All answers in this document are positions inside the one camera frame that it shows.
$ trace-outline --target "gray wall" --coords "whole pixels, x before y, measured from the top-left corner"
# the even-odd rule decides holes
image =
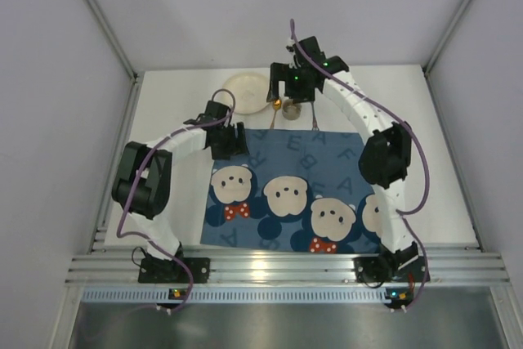
[[[459,0],[98,0],[141,70],[265,67],[288,20],[353,65],[428,60]]]
[[[83,0],[0,10],[0,347],[45,347],[130,85]]]
[[[523,1],[475,0],[434,69],[485,245],[523,304]]]

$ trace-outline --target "gray floor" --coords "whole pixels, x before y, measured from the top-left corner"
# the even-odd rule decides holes
[[[82,304],[69,349],[507,347],[488,289],[428,289],[406,315],[381,305],[239,304],[193,305],[170,317],[140,309],[122,318],[133,308]]]

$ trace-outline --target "blue placemat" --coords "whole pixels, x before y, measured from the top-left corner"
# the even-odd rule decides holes
[[[378,208],[357,133],[245,130],[250,155],[216,161],[202,244],[374,253]]]

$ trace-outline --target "round plate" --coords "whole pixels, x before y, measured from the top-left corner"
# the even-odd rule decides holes
[[[227,89],[236,98],[237,114],[254,114],[264,109],[269,91],[269,79],[258,73],[236,74],[226,80],[223,89]],[[222,104],[232,105],[232,99],[227,93],[219,92],[217,101]]]

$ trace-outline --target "white table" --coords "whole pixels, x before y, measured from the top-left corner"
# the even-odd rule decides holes
[[[130,140],[151,141],[194,119],[203,112],[212,93],[234,74],[256,71],[269,76],[269,69],[196,69],[149,71],[145,73],[134,116]],[[353,66],[358,85],[373,99],[409,122],[426,152],[431,169],[431,193],[427,205],[409,219],[426,244],[477,244],[463,195],[454,173],[449,152],[419,65]],[[321,94],[316,95],[316,117],[323,131],[354,132],[339,109]],[[235,115],[246,128],[268,128],[273,109],[267,106],[258,114]],[[275,128],[311,129],[311,106],[304,104],[298,120],[288,121],[281,113]],[[172,217],[174,233],[185,245],[199,244],[203,215],[211,176],[209,149],[192,154],[172,170],[172,196],[166,207]],[[406,183],[407,209],[418,205],[423,192],[423,172],[418,152],[413,147],[412,163]],[[122,209],[114,204],[105,237],[108,245],[141,245],[134,237],[118,239],[116,227]],[[135,230],[128,218],[124,230]]]

